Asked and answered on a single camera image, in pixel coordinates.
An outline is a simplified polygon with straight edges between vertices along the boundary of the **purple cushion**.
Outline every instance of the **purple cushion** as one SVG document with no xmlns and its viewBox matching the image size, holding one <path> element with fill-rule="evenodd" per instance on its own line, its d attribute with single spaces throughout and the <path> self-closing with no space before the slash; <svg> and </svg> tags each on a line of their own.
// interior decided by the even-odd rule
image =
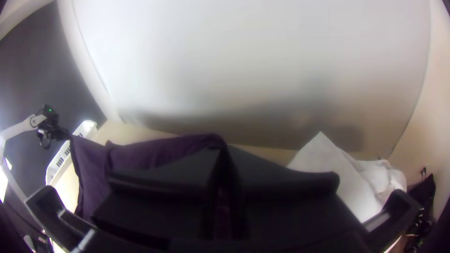
<svg viewBox="0 0 450 253">
<path fill-rule="evenodd" d="M 226 143 L 216 134 L 181 136 L 126 146 L 110 141 L 102 146 L 72 136 L 70 150 L 80 185 L 75 214 L 91 220 L 91 215 L 111 192 L 107 181 L 111 171 L 156 168 L 203 149 L 225 148 Z"/>
</svg>

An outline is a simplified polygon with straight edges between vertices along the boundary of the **white cloth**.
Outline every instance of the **white cloth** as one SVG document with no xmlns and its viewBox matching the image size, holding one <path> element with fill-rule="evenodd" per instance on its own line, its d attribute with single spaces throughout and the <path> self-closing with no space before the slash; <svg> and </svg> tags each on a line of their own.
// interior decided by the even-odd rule
<svg viewBox="0 0 450 253">
<path fill-rule="evenodd" d="M 303 172 L 330 172 L 339 175 L 337 195 L 365 222 L 381 212 L 384 203 L 394 189 L 406 189 L 402 172 L 390 172 L 385 160 L 357 161 L 319 133 L 306 144 L 287 166 Z"/>
</svg>

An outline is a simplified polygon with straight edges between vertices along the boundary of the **beige surface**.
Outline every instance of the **beige surface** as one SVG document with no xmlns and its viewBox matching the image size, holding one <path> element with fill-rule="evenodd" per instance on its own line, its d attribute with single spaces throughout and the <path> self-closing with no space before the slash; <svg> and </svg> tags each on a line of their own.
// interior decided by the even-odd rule
<svg viewBox="0 0 450 253">
<path fill-rule="evenodd" d="M 409 185 L 420 181 L 422 167 L 429 174 L 439 171 L 450 157 L 450 17 L 441 0 L 431 0 L 430 11 L 430 52 L 422 92 L 389 158 Z"/>
</svg>

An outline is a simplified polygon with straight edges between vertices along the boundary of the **white robotic arm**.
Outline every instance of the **white robotic arm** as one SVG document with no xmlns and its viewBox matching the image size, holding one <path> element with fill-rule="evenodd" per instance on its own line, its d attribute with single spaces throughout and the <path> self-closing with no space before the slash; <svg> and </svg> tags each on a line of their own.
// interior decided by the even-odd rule
<svg viewBox="0 0 450 253">
<path fill-rule="evenodd" d="M 11 188 L 22 202 L 26 200 L 26 196 L 11 174 L 11 171 L 8 168 L 8 164 L 6 163 L 6 159 L 3 156 L 5 152 L 6 141 L 23 132 L 36 130 L 38 128 L 38 125 L 44 122 L 46 119 L 47 117 L 44 115 L 33 114 L 21 123 L 0 132 L 0 167 L 3 170 L 5 176 L 8 178 L 8 183 L 10 184 Z"/>
<path fill-rule="evenodd" d="M 50 139 L 68 139 L 67 130 L 58 126 L 58 114 L 47 105 L 44 105 L 44 107 L 38 114 L 30 115 L 21 123 L 0 132 L 0 167 L 7 177 L 9 185 L 22 202 L 25 202 L 27 197 L 19 187 L 17 181 L 14 179 L 11 171 L 8 168 L 8 164 L 6 163 L 6 159 L 4 158 L 5 145 L 7 140 L 23 132 L 34 130 L 37 130 L 37 135 L 40 138 L 41 145 L 44 149 L 47 149 L 49 147 L 49 145 L 43 145 L 44 139 L 47 142 L 49 142 Z"/>
</svg>

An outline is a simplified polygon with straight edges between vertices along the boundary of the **dark wall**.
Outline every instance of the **dark wall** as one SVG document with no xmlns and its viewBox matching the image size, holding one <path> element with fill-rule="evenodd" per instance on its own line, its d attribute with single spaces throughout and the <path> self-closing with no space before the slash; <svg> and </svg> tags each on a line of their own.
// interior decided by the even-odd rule
<svg viewBox="0 0 450 253">
<path fill-rule="evenodd" d="M 60 114 L 60 126 L 70 132 L 85 119 L 99 125 L 105 121 L 73 62 L 56 2 L 27 17 L 0 41 L 0 129 L 22 122 L 43 104 Z M 53 142 L 43 150 L 35 132 L 7 142 L 5 157 L 26 195 L 45 185 L 46 168 L 61 144 Z M 5 199 L 33 222 L 10 189 Z"/>
</svg>

